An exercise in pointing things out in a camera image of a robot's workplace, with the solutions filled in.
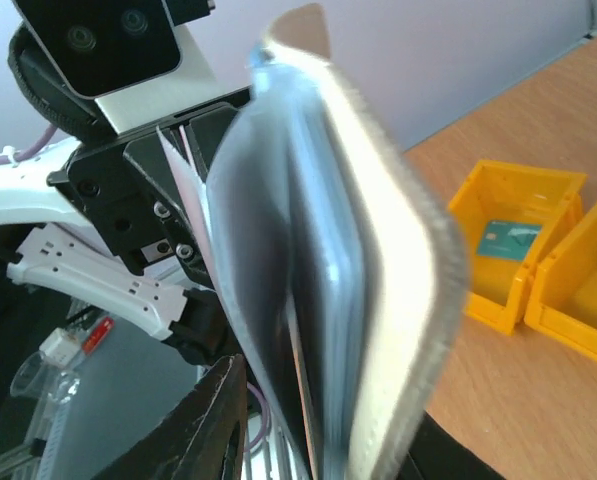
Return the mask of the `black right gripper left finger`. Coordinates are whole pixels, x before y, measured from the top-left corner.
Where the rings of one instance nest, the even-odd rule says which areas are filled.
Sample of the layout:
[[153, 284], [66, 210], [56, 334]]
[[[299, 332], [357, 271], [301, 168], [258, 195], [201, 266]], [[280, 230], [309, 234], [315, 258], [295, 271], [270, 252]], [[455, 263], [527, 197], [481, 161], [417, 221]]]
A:
[[96, 477], [239, 479], [246, 420], [244, 357], [222, 357], [152, 432]]

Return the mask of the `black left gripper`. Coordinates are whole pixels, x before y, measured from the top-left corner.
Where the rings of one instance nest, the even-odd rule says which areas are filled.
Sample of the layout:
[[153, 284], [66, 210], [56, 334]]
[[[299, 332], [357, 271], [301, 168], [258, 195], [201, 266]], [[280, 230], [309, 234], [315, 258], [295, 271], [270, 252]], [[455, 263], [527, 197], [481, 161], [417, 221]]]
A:
[[106, 142], [83, 144], [47, 178], [93, 225], [111, 253], [142, 275], [172, 258], [184, 275], [208, 287], [211, 280], [159, 139], [178, 151], [189, 146], [205, 175], [240, 107], [211, 102], [162, 118]]

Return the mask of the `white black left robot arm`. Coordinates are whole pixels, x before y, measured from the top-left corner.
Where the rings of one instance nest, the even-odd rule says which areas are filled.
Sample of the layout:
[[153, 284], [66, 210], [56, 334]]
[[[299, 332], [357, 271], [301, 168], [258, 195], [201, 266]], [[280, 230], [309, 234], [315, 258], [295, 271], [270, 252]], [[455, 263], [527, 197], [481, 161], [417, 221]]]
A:
[[211, 365], [241, 349], [162, 142], [206, 175], [249, 93], [222, 94], [189, 29], [174, 35], [176, 70], [88, 101], [28, 27], [15, 31], [7, 63], [19, 89], [68, 136], [0, 154], [0, 275], [85, 301]]

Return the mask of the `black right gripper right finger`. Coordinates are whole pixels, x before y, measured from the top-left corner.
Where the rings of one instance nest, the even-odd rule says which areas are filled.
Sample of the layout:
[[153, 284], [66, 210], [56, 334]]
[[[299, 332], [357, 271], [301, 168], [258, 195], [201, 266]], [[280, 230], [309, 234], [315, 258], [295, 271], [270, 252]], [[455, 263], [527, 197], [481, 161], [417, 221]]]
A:
[[401, 480], [501, 480], [429, 414], [425, 414], [400, 469]]

